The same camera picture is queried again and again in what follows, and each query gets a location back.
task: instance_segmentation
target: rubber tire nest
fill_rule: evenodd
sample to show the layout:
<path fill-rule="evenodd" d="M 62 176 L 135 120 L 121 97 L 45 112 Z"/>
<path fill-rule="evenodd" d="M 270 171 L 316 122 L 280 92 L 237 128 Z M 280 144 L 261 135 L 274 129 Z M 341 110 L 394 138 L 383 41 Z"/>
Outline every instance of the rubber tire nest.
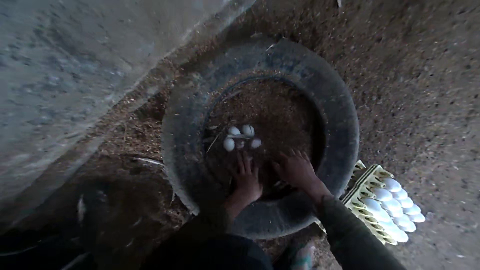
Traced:
<path fill-rule="evenodd" d="M 224 193 L 208 171 L 202 143 L 213 106 L 233 87 L 239 74 L 275 71 L 313 102 L 324 122 L 325 151 L 317 175 L 340 197 L 352 174 L 359 149 L 359 125 L 350 92 L 338 73 L 321 57 L 286 39 L 260 37 L 219 49 L 185 67 L 168 101 L 162 124 L 162 154 L 174 192 L 194 214 L 221 202 Z M 247 207 L 233 233 L 250 239 L 272 239 L 295 233 L 313 222 L 313 203 L 302 192 Z"/>

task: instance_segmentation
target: hand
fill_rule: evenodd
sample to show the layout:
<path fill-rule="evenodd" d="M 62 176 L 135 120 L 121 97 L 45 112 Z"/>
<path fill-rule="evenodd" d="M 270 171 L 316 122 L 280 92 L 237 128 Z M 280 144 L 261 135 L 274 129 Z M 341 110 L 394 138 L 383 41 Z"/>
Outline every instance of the hand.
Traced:
<path fill-rule="evenodd" d="M 237 188 L 235 193 L 242 194 L 249 204 L 262 196 L 263 186 L 258 181 L 258 167 L 252 166 L 252 158 L 246 151 L 237 153 L 239 172 L 230 171 L 235 178 Z"/>
<path fill-rule="evenodd" d="M 290 151 L 290 157 L 280 153 L 281 162 L 273 162 L 280 179 L 305 192 L 314 202 L 321 203 L 325 196 L 333 197 L 317 177 L 307 153 Z"/>
<path fill-rule="evenodd" d="M 258 181 L 258 167 L 252 166 L 247 152 L 237 154 L 239 172 L 230 170 L 237 182 L 237 188 L 225 201 L 225 209 L 234 220 L 249 204 L 262 196 L 263 186 Z"/>

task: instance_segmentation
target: person's right hand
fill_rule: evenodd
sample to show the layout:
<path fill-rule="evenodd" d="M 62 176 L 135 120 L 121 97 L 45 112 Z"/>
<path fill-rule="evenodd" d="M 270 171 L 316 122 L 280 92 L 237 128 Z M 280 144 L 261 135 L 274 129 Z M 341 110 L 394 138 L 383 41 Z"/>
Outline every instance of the person's right hand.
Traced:
<path fill-rule="evenodd" d="M 280 153 L 280 163 L 273 162 L 280 179 L 305 192 L 314 202 L 321 203 L 325 196 L 333 197 L 317 177 L 307 153 L 290 151 L 290 157 Z"/>

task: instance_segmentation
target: dark clothing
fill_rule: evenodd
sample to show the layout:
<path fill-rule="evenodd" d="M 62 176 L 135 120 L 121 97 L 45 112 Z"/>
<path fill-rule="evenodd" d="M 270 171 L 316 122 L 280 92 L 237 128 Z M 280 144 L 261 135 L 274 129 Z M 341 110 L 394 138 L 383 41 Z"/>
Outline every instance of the dark clothing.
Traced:
<path fill-rule="evenodd" d="M 370 230 L 340 201 L 325 200 L 318 219 L 344 270 L 405 268 Z M 230 221 L 223 208 L 200 213 L 162 243 L 142 269 L 250 269 L 272 270 L 268 256 L 253 241 L 230 235 Z"/>

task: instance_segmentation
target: person's left hand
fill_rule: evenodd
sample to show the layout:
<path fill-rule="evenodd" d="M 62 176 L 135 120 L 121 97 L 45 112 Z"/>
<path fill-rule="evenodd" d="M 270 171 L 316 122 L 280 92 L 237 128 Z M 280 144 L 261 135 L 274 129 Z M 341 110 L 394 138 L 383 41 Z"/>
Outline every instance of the person's left hand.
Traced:
<path fill-rule="evenodd" d="M 238 172 L 231 172 L 237 181 L 237 188 L 234 193 L 243 197 L 248 204 L 258 200 L 262 196 L 263 186 L 258 181 L 258 167 L 252 165 L 252 158 L 250 158 L 246 151 L 241 154 L 237 153 Z"/>

